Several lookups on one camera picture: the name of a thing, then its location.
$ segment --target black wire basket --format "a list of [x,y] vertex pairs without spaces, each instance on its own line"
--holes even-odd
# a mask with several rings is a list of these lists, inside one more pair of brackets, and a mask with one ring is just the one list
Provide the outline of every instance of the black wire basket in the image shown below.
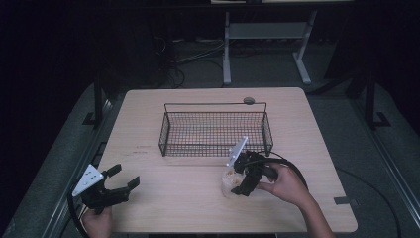
[[[176,110],[168,111],[171,106]],[[248,110],[256,106],[263,110]],[[158,145],[163,156],[229,157],[244,136],[244,150],[269,156],[273,141],[266,103],[166,103]]]

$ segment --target metal rail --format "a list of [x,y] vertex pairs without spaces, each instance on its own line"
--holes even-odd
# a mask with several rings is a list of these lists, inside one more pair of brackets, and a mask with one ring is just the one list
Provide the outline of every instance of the metal rail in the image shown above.
[[362,106],[357,101],[352,101],[352,106],[356,111],[357,116],[363,122],[364,129],[367,134],[370,136],[370,139],[373,141],[374,145],[377,148],[377,151],[380,153],[382,161],[385,165],[386,171],[389,174],[392,182],[394,183],[395,188],[399,192],[402,200],[408,208],[411,216],[413,217],[417,227],[420,229],[420,203],[417,197],[414,195],[409,184],[405,180],[398,166],[395,164],[393,157],[390,155],[386,147],[383,145],[377,133],[371,129],[371,126],[365,120],[364,110]]
[[112,105],[110,101],[106,100],[102,112],[103,112],[103,118],[102,122],[99,124],[99,126],[94,130],[93,134],[91,135],[91,138],[89,140],[89,143],[86,145],[82,155],[79,158],[79,161],[76,164],[76,167],[71,175],[71,177],[68,180],[68,183],[65,187],[65,189],[62,192],[62,195],[60,196],[57,204],[55,205],[54,212],[52,214],[52,217],[43,233],[43,237],[59,237],[59,233],[63,227],[64,219],[66,217],[66,214],[68,212],[68,205],[66,201],[66,195],[68,190],[71,187],[71,184],[73,181],[81,175],[84,170],[86,169],[87,165],[90,162],[90,158],[93,157],[96,151],[95,145],[100,144],[100,139],[103,132],[104,125],[107,124],[108,115],[109,112],[112,109]]

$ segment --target wooden table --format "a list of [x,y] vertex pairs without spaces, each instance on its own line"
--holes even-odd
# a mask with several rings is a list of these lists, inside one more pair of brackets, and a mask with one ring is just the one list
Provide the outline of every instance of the wooden table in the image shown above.
[[130,200],[114,206],[115,232],[134,233],[275,233],[305,232],[299,210],[271,194],[227,198],[221,176],[223,157],[163,157],[158,147],[163,105],[168,102],[267,103],[272,150],[297,165],[334,232],[353,232],[358,224],[300,88],[220,88],[134,90],[127,93],[99,170],[121,164],[107,188],[140,176]]

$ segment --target hand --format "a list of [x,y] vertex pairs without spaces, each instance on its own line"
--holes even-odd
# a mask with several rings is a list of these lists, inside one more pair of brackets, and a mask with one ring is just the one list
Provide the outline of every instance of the hand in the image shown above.
[[257,185],[257,189],[266,190],[299,208],[313,201],[312,195],[291,168],[278,163],[269,163],[267,165],[277,171],[278,178],[275,183],[260,182]]
[[258,189],[263,189],[276,197],[299,207],[305,219],[306,228],[313,238],[335,237],[316,200],[303,185],[299,176],[289,167],[281,164],[268,164],[278,173],[275,183],[260,182]]
[[86,233],[90,238],[109,238],[112,233],[112,207],[105,207],[101,214],[88,209],[82,217]]

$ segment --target white object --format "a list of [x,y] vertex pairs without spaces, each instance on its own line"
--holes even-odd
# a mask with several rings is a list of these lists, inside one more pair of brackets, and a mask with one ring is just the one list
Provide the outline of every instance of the white object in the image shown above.
[[86,171],[81,177],[72,195],[73,196],[80,195],[81,193],[86,191],[88,188],[97,184],[102,179],[104,179],[104,176],[102,176],[102,174],[98,170],[96,170],[92,165],[87,166]]
[[238,156],[244,149],[245,144],[248,141],[248,136],[244,136],[232,149],[229,150],[229,163],[226,166],[231,167]]

